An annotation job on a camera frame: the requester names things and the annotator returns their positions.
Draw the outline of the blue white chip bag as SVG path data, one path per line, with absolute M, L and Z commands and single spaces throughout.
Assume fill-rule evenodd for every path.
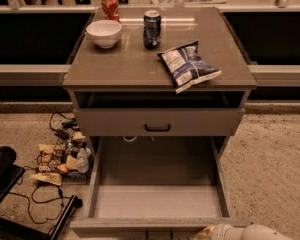
M 198 55 L 198 46 L 199 42 L 195 40 L 157 53 L 171 76 L 177 94 L 222 74 L 220 69 L 215 68 Z

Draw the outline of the grey drawer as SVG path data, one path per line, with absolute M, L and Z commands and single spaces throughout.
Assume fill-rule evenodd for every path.
M 92 92 L 75 109 L 88 136 L 229 136 L 244 108 L 240 92 Z
M 97 142 L 81 238 L 173 239 L 208 225 L 244 227 L 230 211 L 211 137 L 121 137 Z

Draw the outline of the blue soda can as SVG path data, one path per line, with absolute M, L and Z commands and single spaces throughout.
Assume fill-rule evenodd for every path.
M 148 10 L 143 17 L 143 42 L 147 49 L 154 49 L 160 45 L 161 15 L 156 10 Z

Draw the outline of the white ceramic bowl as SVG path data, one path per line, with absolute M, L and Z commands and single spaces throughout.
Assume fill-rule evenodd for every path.
M 90 23 L 86 33 L 93 43 L 101 48 L 111 48 L 121 36 L 122 26 L 114 20 L 98 20 Z

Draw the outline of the clear plastic bottle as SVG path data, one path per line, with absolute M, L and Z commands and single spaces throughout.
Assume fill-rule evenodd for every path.
M 79 173 L 87 173 L 89 170 L 89 160 L 84 148 L 81 148 L 77 154 L 77 169 Z

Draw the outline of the black power adapter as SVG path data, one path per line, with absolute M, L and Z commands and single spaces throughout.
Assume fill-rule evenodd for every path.
M 63 129 L 57 129 L 55 135 L 62 140 L 67 140 L 69 138 L 69 133 Z

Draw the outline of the grey drawer cabinet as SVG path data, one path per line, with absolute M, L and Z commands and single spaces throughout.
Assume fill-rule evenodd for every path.
M 92 92 L 175 92 L 156 51 L 143 45 L 142 7 L 121 11 L 122 36 L 108 50 L 85 38 L 63 82 L 75 109 Z M 198 53 L 222 74 L 184 92 L 240 92 L 241 105 L 256 86 L 246 61 L 218 9 L 162 8 L 161 50 L 197 40 Z

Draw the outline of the yellow snack bag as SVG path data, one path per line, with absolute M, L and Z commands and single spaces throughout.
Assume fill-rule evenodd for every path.
M 56 172 L 40 172 L 31 175 L 34 180 L 50 183 L 56 186 L 62 185 L 62 176 Z

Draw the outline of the orange soda can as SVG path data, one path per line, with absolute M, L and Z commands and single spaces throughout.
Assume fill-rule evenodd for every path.
M 119 7 L 117 0 L 101 0 L 104 17 L 107 20 L 114 20 L 119 22 Z

